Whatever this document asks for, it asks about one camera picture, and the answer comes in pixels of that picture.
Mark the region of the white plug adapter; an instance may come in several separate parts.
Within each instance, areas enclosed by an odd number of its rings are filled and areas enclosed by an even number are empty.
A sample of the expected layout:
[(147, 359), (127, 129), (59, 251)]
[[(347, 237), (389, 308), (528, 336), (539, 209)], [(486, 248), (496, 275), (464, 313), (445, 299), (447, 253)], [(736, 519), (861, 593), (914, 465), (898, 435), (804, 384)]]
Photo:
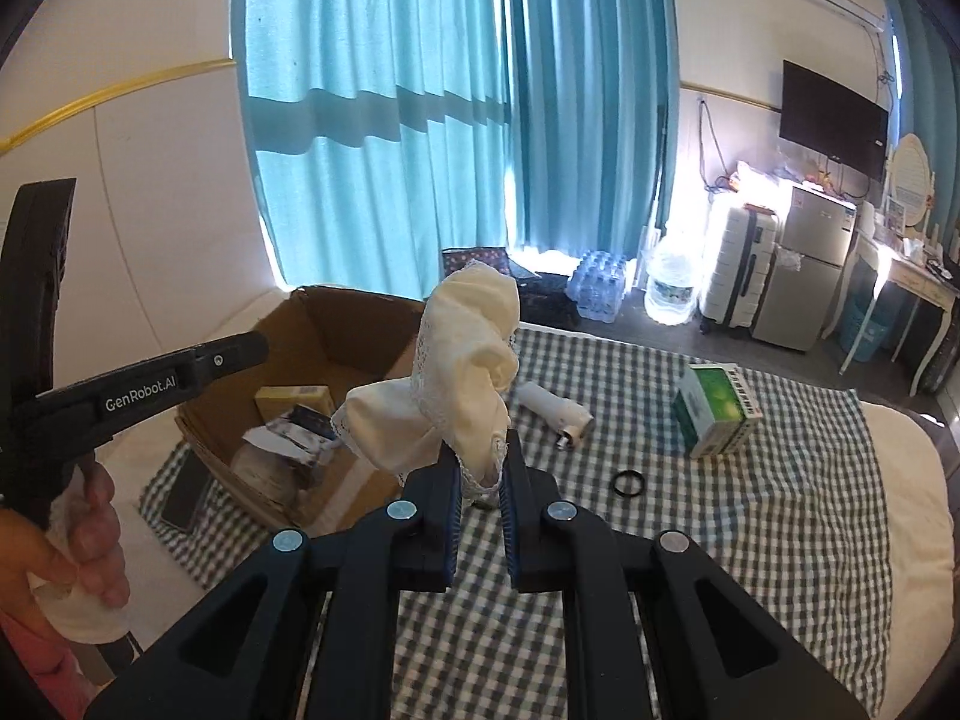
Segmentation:
[(550, 426), (556, 434), (558, 449), (576, 449), (589, 436), (594, 416), (577, 401), (555, 395), (535, 382), (521, 383), (514, 396), (519, 405)]

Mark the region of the green white carton box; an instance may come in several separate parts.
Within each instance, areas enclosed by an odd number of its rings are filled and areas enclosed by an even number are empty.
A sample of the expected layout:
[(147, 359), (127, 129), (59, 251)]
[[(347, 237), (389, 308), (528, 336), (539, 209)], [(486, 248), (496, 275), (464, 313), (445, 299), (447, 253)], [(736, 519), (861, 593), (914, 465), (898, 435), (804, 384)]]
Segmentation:
[(745, 372), (730, 362), (688, 364), (677, 383), (672, 413), (690, 458), (735, 454), (763, 419)]

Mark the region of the cream lace cloth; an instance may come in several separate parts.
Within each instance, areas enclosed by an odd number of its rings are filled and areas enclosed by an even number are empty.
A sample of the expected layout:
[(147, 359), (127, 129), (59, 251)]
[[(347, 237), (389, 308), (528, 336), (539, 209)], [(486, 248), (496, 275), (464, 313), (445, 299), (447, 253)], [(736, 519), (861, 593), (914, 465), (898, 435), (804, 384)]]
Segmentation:
[(508, 453), (505, 395), (519, 371), (511, 344), (519, 320), (516, 281), (478, 260), (454, 271), (425, 304), (410, 374), (352, 388), (335, 411), (340, 442), (394, 476), (449, 447), (462, 494), (493, 494)]

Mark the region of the beige tape roll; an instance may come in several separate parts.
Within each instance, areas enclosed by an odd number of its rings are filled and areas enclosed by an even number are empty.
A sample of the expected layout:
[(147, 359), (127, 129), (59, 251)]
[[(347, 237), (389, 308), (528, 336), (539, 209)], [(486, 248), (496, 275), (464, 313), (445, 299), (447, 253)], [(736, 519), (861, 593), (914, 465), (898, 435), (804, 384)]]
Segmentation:
[(294, 511), (308, 502), (316, 462), (312, 458), (290, 457), (244, 444), (233, 458), (231, 470), (242, 483), (256, 489), (270, 502)]

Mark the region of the brown cardboard box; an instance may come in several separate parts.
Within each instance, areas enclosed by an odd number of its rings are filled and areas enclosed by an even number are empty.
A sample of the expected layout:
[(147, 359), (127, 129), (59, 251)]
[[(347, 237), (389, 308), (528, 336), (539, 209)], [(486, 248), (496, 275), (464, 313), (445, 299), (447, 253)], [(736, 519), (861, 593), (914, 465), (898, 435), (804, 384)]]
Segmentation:
[(335, 286), (299, 288), (260, 319), (267, 361), (218, 380), (179, 406), (176, 422), (213, 476), (265, 527), (302, 528), (309, 535), (347, 530), (386, 504), (400, 484), (350, 450), (335, 450), (317, 488), (281, 505), (245, 483), (233, 470), (242, 436), (262, 424), (256, 393), (263, 387), (324, 385), (335, 405), (352, 388), (410, 374), (420, 301)]

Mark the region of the blue floral packet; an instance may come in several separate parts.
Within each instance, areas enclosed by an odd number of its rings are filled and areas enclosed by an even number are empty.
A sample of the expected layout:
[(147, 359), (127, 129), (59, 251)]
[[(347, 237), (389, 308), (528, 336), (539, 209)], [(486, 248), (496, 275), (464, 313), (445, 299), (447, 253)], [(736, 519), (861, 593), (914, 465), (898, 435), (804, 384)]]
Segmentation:
[(302, 466), (324, 465), (340, 445), (331, 418), (302, 405), (245, 431), (244, 442)]

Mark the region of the bottled water pack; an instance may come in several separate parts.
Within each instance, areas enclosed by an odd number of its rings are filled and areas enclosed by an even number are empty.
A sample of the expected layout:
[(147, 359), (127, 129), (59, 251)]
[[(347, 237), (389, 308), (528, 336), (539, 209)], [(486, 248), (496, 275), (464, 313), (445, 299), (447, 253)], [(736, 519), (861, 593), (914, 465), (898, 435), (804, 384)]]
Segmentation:
[(605, 250), (591, 250), (579, 260), (565, 294), (581, 319), (613, 323), (622, 307), (628, 260)]

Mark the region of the large water jug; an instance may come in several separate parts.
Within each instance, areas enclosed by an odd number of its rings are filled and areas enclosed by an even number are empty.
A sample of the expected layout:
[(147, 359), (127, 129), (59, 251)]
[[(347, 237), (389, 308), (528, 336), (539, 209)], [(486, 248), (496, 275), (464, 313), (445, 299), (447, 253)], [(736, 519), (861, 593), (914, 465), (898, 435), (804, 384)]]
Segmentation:
[(698, 294), (698, 265), (692, 244), (667, 234), (647, 259), (644, 310), (659, 325), (677, 327), (690, 320)]

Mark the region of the silver mini fridge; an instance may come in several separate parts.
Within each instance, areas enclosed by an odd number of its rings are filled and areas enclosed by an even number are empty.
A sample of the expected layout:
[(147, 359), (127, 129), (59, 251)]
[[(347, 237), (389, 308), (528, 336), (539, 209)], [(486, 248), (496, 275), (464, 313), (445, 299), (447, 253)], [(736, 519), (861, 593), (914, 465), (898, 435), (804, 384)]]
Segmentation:
[(832, 305), (856, 224), (856, 207), (794, 185), (752, 327), (761, 343), (811, 351)]

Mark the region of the white suitcase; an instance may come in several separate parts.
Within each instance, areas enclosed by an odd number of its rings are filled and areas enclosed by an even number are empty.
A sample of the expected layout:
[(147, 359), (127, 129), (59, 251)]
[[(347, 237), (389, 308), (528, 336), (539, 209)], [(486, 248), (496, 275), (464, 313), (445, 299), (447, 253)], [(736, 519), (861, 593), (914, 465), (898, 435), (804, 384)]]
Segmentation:
[(698, 294), (700, 330), (754, 325), (775, 253), (778, 220), (763, 206), (722, 200), (708, 223), (708, 265)]

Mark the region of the white dressing table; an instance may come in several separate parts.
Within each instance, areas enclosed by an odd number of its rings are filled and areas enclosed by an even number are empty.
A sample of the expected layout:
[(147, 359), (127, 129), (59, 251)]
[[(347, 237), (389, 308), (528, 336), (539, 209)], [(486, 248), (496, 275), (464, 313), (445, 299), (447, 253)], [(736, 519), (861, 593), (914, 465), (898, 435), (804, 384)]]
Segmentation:
[(848, 371), (848, 367), (854, 361), (856, 351), (862, 343), (862, 335), (866, 333), (866, 327), (872, 320), (872, 314), (875, 312), (878, 301), (882, 298), (885, 289), (893, 286), (893, 288), (905, 294), (908, 314), (901, 324), (900, 335), (896, 337), (892, 361), (900, 358), (901, 351), (905, 348), (905, 343), (907, 343), (914, 322), (916, 322), (919, 306), (921, 304), (932, 305), (939, 312), (940, 320), (937, 330), (935, 330), (934, 337), (931, 338), (928, 346), (924, 348), (924, 353), (913, 369), (913, 377), (910, 380), (908, 395), (916, 397), (921, 390), (924, 374), (931, 366), (934, 356), (937, 355), (940, 345), (944, 343), (947, 333), (949, 333), (949, 328), (952, 325), (953, 308), (958, 302), (958, 289), (944, 278), (931, 273), (925, 266), (914, 263), (908, 259), (907, 255), (900, 254), (895, 247), (878, 242), (871, 236), (862, 234), (862, 232), (856, 232), (850, 243), (846, 259), (841, 265), (839, 282), (836, 285), (832, 300), (832, 312), (828, 314), (822, 332), (820, 332), (822, 340), (828, 340), (841, 322), (846, 299), (848, 299), (848, 293), (850, 292), (851, 278), (858, 263), (864, 263), (872, 271), (871, 299), (869, 299), (867, 310), (864, 312), (864, 319), (854, 333), (853, 346), (848, 349), (848, 353), (839, 363), (838, 372), (844, 374)]

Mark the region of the teal window curtain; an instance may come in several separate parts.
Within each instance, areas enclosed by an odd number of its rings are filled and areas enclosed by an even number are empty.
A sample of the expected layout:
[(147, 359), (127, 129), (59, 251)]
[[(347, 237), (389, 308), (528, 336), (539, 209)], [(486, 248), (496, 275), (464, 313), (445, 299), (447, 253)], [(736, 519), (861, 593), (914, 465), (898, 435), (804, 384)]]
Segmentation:
[(675, 0), (233, 0), (280, 278), (423, 298), (449, 249), (627, 259), (669, 216)]

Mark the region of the oval vanity mirror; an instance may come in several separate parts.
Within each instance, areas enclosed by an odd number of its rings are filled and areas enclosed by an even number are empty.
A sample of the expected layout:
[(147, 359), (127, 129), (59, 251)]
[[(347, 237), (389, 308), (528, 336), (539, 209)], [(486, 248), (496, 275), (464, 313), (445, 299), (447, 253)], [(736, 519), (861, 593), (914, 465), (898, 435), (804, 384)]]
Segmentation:
[(907, 133), (893, 150), (885, 182), (885, 216), (893, 229), (903, 232), (926, 218), (932, 195), (928, 153), (918, 135)]

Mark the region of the black wall television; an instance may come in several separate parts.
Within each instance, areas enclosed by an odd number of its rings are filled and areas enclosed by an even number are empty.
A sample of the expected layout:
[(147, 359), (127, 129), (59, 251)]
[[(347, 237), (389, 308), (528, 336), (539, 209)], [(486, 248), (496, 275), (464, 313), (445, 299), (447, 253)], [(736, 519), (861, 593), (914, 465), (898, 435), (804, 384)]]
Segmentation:
[(779, 136), (880, 181), (889, 111), (828, 76), (784, 60)]

